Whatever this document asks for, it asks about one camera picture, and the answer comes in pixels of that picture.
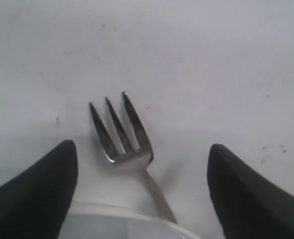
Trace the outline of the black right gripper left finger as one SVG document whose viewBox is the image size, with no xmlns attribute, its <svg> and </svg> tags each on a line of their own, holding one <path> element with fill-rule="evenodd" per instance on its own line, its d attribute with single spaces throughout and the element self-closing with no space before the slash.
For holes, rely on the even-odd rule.
<svg viewBox="0 0 294 239">
<path fill-rule="evenodd" d="M 77 185 L 77 149 L 64 140 L 0 186 L 0 239 L 56 239 Z"/>
</svg>

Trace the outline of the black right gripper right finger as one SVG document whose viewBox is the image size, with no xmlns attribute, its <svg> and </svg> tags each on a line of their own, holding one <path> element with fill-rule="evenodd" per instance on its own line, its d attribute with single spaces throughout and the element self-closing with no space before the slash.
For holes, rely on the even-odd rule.
<svg viewBox="0 0 294 239">
<path fill-rule="evenodd" d="M 209 151 L 207 183 L 227 239 L 294 239 L 294 196 L 222 144 Z"/>
</svg>

